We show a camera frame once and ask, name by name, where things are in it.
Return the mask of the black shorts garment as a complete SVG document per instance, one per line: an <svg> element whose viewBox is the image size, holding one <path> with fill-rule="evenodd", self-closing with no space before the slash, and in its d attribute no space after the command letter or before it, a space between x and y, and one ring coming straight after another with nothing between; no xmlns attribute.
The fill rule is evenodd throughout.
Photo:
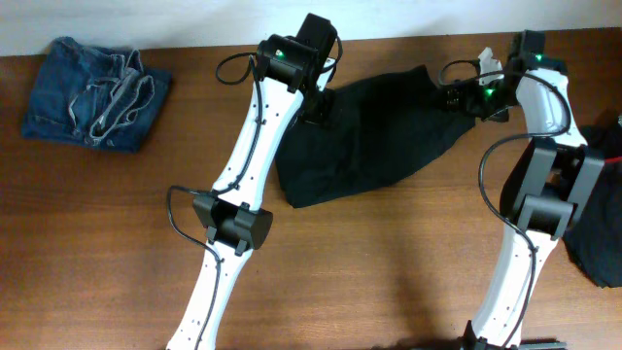
<svg viewBox="0 0 622 350"><path fill-rule="evenodd" d="M423 65L330 90L325 124L296 122L283 136L285 199L304 208L389 187L441 157L475 120L434 106L439 93Z"/></svg>

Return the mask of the blue denim jeans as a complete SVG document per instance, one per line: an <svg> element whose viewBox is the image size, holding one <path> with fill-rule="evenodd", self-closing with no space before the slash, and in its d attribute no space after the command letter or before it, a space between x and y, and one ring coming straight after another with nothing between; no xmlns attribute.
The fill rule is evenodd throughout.
<svg viewBox="0 0 622 350"><path fill-rule="evenodd" d="M143 64L136 49L52 41L30 92L21 135L136 153L163 106L171 74Z"/></svg>

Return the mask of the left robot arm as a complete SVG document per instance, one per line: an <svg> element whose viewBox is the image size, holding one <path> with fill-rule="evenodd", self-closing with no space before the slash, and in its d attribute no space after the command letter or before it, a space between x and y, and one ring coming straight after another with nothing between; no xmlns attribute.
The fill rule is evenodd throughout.
<svg viewBox="0 0 622 350"><path fill-rule="evenodd" d="M264 188L286 130L299 116L320 108L341 49L335 27L309 14L294 36L271 35L255 52L244 53L244 76L252 98L226 166L209 190L180 187L206 230L197 245L204 258L169 349L213 349L235 282L270 231L273 215L262 209Z"/></svg>

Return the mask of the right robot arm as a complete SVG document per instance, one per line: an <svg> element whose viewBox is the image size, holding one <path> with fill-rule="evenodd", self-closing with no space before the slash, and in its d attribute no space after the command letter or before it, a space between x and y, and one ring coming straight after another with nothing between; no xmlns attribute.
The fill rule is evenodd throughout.
<svg viewBox="0 0 622 350"><path fill-rule="evenodd" d="M536 281L566 231L580 219L605 165L574 121L564 61L544 53L545 35L524 30L512 40L506 63L485 49L476 76L441 83L437 106L483 121L504 123L523 110L529 144L487 206L503 223L492 282L469 320L464 349L523 349L521 330Z"/></svg>

